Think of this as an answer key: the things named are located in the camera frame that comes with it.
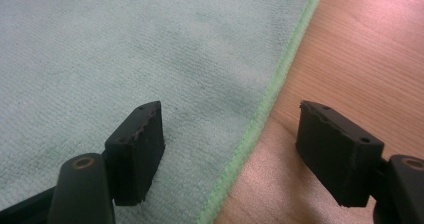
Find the green trim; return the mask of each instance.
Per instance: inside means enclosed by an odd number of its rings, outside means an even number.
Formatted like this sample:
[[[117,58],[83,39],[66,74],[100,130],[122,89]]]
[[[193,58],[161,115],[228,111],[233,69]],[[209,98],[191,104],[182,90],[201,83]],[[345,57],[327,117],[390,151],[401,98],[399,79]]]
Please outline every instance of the green trim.
[[[253,119],[250,121],[249,127],[244,134],[241,143],[235,150],[231,160],[228,162],[221,174],[221,177],[216,183],[215,188],[209,195],[206,205],[197,218],[197,223],[212,223],[215,220],[216,215],[218,215],[222,204],[227,198],[228,192],[233,186],[237,176],[244,166],[244,163],[261,135],[272,105],[274,104],[275,99],[285,82],[290,65],[293,62],[296,51],[302,41],[306,28],[308,27],[319,1],[320,0],[308,0],[305,8],[303,9],[295,30],[290,37],[283,58],[274,72],[271,82],[262,97],[262,101],[259,104]]]

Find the table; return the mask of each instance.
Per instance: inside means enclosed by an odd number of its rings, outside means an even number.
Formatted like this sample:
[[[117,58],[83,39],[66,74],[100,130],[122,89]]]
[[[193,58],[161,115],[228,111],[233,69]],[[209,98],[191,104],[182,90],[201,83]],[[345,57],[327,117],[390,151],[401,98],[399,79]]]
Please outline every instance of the table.
[[[299,103],[336,109],[393,154],[424,158],[424,0],[321,0],[216,223],[372,223],[339,207],[295,151]]]

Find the green cloth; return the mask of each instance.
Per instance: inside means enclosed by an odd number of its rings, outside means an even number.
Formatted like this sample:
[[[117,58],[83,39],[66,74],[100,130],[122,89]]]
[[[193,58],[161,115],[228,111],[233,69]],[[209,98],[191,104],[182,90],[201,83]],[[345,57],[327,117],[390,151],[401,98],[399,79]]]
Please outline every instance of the green cloth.
[[[117,223],[212,222],[318,1],[0,0],[0,209],[160,100],[167,148]]]

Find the microfiber towel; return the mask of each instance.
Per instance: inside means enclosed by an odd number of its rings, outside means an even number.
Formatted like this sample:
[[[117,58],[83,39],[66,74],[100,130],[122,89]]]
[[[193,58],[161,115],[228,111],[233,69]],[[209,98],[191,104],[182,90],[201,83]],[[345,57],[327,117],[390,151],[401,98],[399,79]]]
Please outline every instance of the microfiber towel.
[[[318,1],[0,0],[0,209],[160,100],[163,159],[117,223],[212,222]]]

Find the cloth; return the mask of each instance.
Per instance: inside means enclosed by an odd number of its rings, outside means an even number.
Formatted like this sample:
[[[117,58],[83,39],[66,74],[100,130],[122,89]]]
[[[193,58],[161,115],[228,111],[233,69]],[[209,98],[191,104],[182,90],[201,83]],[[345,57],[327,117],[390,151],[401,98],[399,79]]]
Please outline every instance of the cloth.
[[[0,209],[54,186],[62,163],[102,152],[135,107],[160,100],[163,159],[117,223],[213,221],[317,3],[0,0]]]

